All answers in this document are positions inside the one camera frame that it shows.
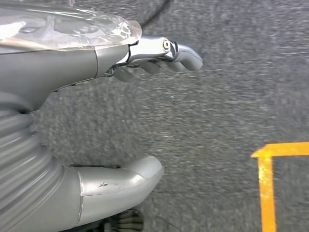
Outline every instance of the yellow parking line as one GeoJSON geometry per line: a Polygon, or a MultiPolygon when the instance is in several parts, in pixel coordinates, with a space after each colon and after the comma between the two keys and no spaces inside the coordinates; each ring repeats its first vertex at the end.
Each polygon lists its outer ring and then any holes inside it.
{"type": "Polygon", "coordinates": [[[259,158],[259,183],[263,232],[276,232],[273,158],[259,158]]]}
{"type": "Polygon", "coordinates": [[[309,155],[309,143],[268,144],[254,152],[259,158],[262,232],[276,232],[276,210],[274,195],[273,157],[309,155]]]}
{"type": "Polygon", "coordinates": [[[254,152],[251,157],[274,157],[274,156],[307,156],[309,143],[283,143],[267,144],[265,147],[254,152]]]}

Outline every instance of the gray asphalt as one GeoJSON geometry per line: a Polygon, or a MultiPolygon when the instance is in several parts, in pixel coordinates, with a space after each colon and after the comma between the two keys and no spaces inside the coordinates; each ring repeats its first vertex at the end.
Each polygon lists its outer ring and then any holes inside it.
{"type": "MultiPolygon", "coordinates": [[[[76,2],[140,22],[162,3],[76,2]]],[[[142,205],[145,232],[259,232],[250,155],[309,140],[308,11],[305,0],[174,0],[145,33],[192,46],[202,70],[69,87],[35,113],[37,127],[68,162],[159,158],[166,172],[142,205]]],[[[308,165],[274,159],[277,231],[308,231],[308,165]]]]}

